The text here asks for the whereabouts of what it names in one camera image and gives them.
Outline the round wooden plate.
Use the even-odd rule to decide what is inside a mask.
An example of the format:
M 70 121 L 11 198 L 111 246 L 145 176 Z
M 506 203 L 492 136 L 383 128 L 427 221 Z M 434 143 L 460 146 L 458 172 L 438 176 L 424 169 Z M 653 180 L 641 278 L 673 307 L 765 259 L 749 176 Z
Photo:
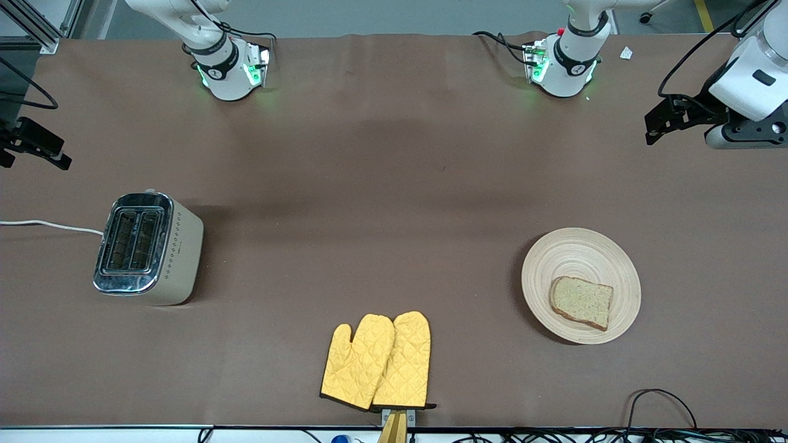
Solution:
M 550 290 L 561 277 L 613 288 L 607 330 L 570 320 L 551 307 Z M 600 345 L 621 337 L 641 308 L 641 281 L 633 261 L 612 239 L 590 229 L 565 228 L 541 236 L 524 258 L 520 281 L 535 318 L 574 344 Z

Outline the brown bread slice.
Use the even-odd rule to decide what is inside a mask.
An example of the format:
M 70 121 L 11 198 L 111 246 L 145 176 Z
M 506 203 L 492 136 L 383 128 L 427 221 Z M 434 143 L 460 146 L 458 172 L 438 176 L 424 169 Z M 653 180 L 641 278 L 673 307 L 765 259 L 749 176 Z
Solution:
M 564 319 L 607 331 L 614 288 L 578 277 L 560 276 L 549 290 L 552 311 Z

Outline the beige chrome two-slot toaster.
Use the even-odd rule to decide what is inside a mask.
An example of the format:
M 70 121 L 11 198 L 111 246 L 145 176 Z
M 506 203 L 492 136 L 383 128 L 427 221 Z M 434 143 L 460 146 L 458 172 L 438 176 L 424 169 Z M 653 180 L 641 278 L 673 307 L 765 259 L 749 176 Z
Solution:
M 200 217 L 168 194 L 124 194 L 108 215 L 93 286 L 140 305 L 181 305 L 194 289 L 203 238 Z

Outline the yellow quilted oven mitt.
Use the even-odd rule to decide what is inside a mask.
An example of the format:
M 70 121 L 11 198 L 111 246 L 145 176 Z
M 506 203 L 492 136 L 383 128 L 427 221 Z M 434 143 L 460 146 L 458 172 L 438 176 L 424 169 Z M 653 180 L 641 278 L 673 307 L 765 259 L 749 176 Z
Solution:
M 378 314 L 363 316 L 357 328 L 341 324 L 329 344 L 321 398 L 369 410 L 395 340 L 394 324 Z
M 411 311 L 393 322 L 395 339 L 374 398 L 374 409 L 435 409 L 427 402 L 432 335 L 425 315 Z

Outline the aluminium frame profile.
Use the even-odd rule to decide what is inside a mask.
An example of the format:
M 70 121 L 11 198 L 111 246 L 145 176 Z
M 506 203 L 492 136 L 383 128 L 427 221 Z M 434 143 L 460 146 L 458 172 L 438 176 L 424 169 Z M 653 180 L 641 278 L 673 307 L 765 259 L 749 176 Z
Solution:
M 0 46 L 55 54 L 75 33 L 86 0 L 0 0 Z

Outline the wooden clamp with metal bracket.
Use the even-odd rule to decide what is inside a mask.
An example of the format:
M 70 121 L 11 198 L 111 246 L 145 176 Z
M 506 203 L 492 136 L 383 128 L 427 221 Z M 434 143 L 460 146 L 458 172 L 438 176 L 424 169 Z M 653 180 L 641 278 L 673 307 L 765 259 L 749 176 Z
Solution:
M 382 409 L 377 443 L 416 443 L 416 409 Z

